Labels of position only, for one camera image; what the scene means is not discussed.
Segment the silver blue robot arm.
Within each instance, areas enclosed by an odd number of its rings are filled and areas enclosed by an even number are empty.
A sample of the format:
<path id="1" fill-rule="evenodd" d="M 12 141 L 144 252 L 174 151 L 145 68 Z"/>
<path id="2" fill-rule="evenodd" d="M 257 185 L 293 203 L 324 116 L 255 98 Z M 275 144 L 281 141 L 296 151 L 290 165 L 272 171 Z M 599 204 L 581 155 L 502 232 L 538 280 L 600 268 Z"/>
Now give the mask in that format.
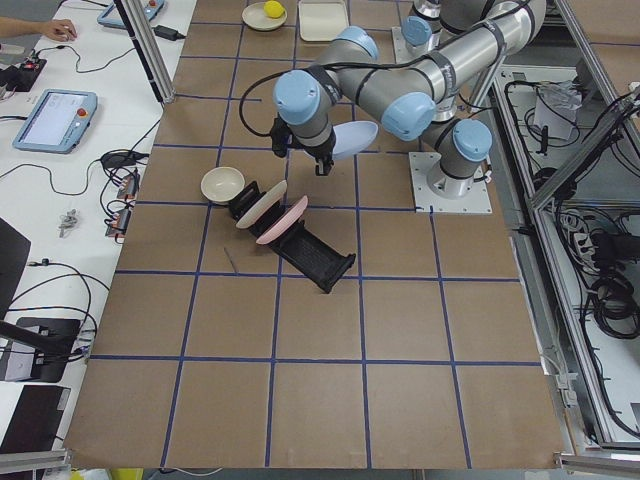
<path id="1" fill-rule="evenodd" d="M 302 149 L 315 159 L 317 175 L 328 175 L 336 145 L 329 111 L 342 97 L 398 139 L 418 139 L 435 120 L 438 104 L 501 57 L 526 46 L 545 12 L 543 1 L 499 2 L 468 30 L 405 64 L 379 63 L 377 45 L 362 28 L 344 29 L 315 63 L 278 78 L 274 153 Z"/>
<path id="2" fill-rule="evenodd" d="M 495 4 L 490 0 L 415 0 L 401 33 L 411 48 L 432 50 L 483 20 Z"/>

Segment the person's hand on mouse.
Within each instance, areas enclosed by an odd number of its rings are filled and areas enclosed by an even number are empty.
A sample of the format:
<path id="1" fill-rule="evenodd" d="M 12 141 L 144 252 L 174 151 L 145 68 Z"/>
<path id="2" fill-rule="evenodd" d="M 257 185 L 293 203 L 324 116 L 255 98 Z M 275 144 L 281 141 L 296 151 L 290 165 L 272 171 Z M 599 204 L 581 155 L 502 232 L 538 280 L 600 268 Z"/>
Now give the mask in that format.
<path id="1" fill-rule="evenodd" d="M 69 19 L 53 19 L 43 22 L 40 32 L 46 38 L 57 42 L 74 41 L 77 38 L 76 27 Z"/>

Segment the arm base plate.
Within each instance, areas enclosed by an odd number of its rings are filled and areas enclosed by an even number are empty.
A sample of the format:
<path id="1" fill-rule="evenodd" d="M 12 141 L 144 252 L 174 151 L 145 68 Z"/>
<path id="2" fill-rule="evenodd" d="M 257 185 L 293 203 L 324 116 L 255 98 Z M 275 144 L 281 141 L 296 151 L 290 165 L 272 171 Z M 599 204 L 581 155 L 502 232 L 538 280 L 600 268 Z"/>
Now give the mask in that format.
<path id="1" fill-rule="evenodd" d="M 399 26 L 394 26 L 391 29 L 391 35 L 396 64 L 407 63 L 411 60 L 415 60 L 427 51 L 429 40 L 426 40 L 424 43 L 419 45 L 413 45 L 405 39 Z"/>
<path id="2" fill-rule="evenodd" d="M 489 215 L 493 212 L 480 167 L 467 179 L 454 179 L 441 169 L 436 152 L 410 152 L 410 174 L 417 213 Z"/>

